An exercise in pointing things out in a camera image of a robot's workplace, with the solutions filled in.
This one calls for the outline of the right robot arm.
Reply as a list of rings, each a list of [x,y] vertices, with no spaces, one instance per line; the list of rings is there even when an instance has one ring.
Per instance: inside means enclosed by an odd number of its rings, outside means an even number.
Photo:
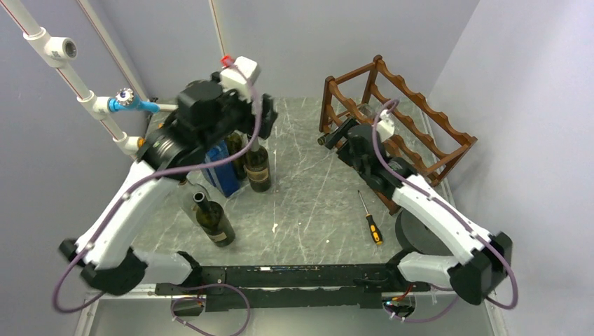
[[[504,232],[491,234],[452,207],[413,165],[390,157],[382,141],[394,127],[381,120],[375,129],[348,118],[337,130],[318,138],[355,169],[367,186],[419,220],[449,250],[427,255],[406,249],[392,258],[386,271],[390,288],[402,291],[413,282],[449,287],[464,301],[479,305],[510,274],[513,242]]]

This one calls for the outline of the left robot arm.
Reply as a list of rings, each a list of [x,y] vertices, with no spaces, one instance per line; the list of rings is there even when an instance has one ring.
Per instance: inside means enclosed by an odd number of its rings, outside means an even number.
[[[130,172],[93,226],[78,239],[66,239],[60,252],[78,267],[89,287],[123,295],[140,284],[174,284],[191,294],[202,282],[200,264],[188,253],[136,250],[132,241],[149,211],[193,170],[212,168],[207,152],[232,132],[270,136],[277,113],[267,94],[257,94],[257,70],[215,72],[177,95],[177,107],[150,132]]]

